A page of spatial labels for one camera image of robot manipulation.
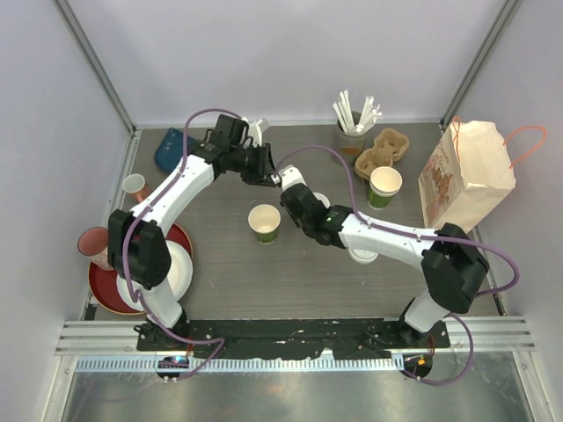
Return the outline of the green paper cup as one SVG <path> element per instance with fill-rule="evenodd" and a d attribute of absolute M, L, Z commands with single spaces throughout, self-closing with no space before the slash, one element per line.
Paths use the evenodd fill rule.
<path fill-rule="evenodd" d="M 281 214 L 272 205 L 260 204 L 250 211 L 247 221 L 261 244 L 271 244 L 277 238 Z"/>
<path fill-rule="evenodd" d="M 328 198 L 322 193 L 314 193 L 314 196 L 317 200 L 319 200 L 326 208 L 331 206 L 330 201 Z"/>

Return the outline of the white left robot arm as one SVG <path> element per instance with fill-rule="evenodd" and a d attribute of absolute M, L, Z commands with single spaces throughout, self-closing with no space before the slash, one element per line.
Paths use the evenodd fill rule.
<path fill-rule="evenodd" d="M 157 329 L 157 341 L 179 350 L 189 320 L 167 279 L 172 258 L 166 236 L 190 202 L 219 176 L 236 172 L 251 186 L 277 187 L 264 119 L 250 122 L 234 112 L 215 110 L 217 121 L 200 141 L 182 138 L 182 154 L 167 179 L 129 211 L 108 220 L 108 262 L 125 283 L 123 298 L 140 305 Z"/>

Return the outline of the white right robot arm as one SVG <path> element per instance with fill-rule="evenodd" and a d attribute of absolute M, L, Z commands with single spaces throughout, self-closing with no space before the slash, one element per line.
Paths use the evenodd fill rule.
<path fill-rule="evenodd" d="M 455 224 L 433 231 L 379 221 L 351 207 L 327 207 L 302 183 L 283 189 L 281 204 L 318 244 L 383 255 L 423 273 L 427 287 L 407 304 L 395 334 L 405 346 L 419 346 L 450 313 L 467 313 L 489 271 L 485 257 Z"/>

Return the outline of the white plastic lid stack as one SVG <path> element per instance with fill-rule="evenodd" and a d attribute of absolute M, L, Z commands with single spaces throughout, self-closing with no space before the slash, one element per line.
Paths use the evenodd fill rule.
<path fill-rule="evenodd" d="M 362 265 L 373 263 L 378 257 L 376 252 L 360 249 L 348 249 L 347 253 L 353 261 Z"/>

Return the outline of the stacked green paper cups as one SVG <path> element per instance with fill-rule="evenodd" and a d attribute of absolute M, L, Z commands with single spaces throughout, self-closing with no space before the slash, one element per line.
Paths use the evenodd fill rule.
<path fill-rule="evenodd" d="M 402 176 L 394 168 L 377 167 L 369 177 L 369 206 L 373 209 L 385 208 L 398 193 L 402 183 Z"/>

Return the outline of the grey straw holder cup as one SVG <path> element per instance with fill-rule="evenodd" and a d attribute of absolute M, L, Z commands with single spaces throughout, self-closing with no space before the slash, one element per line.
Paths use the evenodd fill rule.
<path fill-rule="evenodd" d="M 333 133 L 332 149 L 341 156 L 349 167 L 355 165 L 357 157 L 364 151 L 367 133 L 362 135 L 347 135 L 339 121 Z"/>

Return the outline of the blue ceramic dish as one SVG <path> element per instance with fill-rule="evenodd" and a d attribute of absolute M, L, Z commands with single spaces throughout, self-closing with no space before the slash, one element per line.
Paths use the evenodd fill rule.
<path fill-rule="evenodd" d="M 183 157 L 183 132 L 170 127 L 154 153 L 157 168 L 171 173 Z"/>

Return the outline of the brown pulp cup carrier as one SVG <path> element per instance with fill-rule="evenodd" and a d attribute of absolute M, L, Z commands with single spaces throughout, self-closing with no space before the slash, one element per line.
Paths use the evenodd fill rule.
<path fill-rule="evenodd" d="M 399 161 L 410 146 L 406 135 L 392 128 L 385 128 L 374 139 L 373 146 L 364 150 L 355 160 L 355 174 L 369 180 L 373 170 L 379 167 L 392 167 Z"/>

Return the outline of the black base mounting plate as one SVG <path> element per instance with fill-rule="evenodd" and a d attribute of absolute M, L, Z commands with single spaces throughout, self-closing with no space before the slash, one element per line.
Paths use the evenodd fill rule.
<path fill-rule="evenodd" d="M 324 350 L 337 360 L 389 357 L 392 350 L 447 349 L 450 338 L 444 322 L 428 334 L 415 334 L 396 320 L 383 318 L 193 320 L 187 337 L 194 346 L 179 342 L 147 321 L 134 327 L 141 352 L 192 352 L 204 359 L 214 350 L 207 342 L 223 338 L 218 359 L 312 360 Z"/>

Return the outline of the small pink cup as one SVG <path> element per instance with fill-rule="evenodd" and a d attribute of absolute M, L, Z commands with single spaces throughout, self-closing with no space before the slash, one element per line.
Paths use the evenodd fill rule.
<path fill-rule="evenodd" d="M 150 195 L 150 188 L 145 177 L 138 173 L 126 176 L 121 183 L 121 187 L 137 203 L 143 202 Z"/>

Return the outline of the white paper plate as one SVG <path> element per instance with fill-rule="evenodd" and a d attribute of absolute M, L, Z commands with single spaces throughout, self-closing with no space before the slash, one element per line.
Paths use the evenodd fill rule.
<path fill-rule="evenodd" d="M 171 240 L 166 241 L 168 250 L 171 255 L 172 263 L 167 274 L 167 280 L 171 287 L 174 298 L 178 301 L 181 299 L 192 282 L 194 266 L 188 250 L 181 244 Z M 131 308 L 143 312 L 143 307 L 139 302 L 133 302 L 128 292 L 126 281 L 118 275 L 116 277 L 116 286 L 120 298 Z"/>

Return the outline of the bear print paper bag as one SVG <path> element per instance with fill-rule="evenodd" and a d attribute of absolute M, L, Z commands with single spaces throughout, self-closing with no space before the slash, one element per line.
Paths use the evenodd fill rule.
<path fill-rule="evenodd" d="M 518 158 L 507 144 L 523 131 L 537 130 L 539 141 Z M 545 143 L 546 130 L 519 127 L 502 136 L 494 123 L 454 117 L 418 177 L 423 221 L 429 229 L 455 224 L 472 231 L 514 189 L 514 167 Z"/>

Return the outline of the pink floral mug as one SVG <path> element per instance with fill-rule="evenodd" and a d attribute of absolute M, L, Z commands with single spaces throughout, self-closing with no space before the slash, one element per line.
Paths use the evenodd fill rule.
<path fill-rule="evenodd" d="M 104 271 L 112 271 L 113 267 L 108 262 L 108 239 L 109 233 L 106 228 L 89 228 L 78 239 L 78 251 L 95 266 Z"/>

